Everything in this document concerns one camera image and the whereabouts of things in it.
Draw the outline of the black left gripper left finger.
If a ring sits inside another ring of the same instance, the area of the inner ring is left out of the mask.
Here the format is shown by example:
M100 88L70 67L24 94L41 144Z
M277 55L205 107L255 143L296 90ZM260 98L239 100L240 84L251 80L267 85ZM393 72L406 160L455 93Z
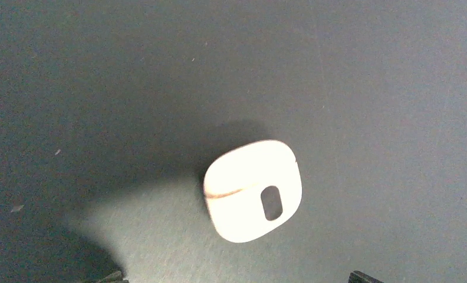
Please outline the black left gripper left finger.
M93 283L129 283L129 281L124 278L121 271L114 271L101 279L94 280Z

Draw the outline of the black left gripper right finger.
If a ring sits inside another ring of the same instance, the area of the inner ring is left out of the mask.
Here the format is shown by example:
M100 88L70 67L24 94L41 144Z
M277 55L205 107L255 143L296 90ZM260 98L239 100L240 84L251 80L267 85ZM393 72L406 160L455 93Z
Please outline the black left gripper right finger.
M353 271L349 278L348 283L384 283L374 277L371 277L361 271Z

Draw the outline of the small beige square case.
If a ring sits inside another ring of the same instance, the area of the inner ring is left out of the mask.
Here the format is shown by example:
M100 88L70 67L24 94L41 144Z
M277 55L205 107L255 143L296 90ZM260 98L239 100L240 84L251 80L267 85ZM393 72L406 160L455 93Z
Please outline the small beige square case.
M203 192L223 239L253 241L297 211L302 199L298 162L281 141L253 142L217 158L204 175Z

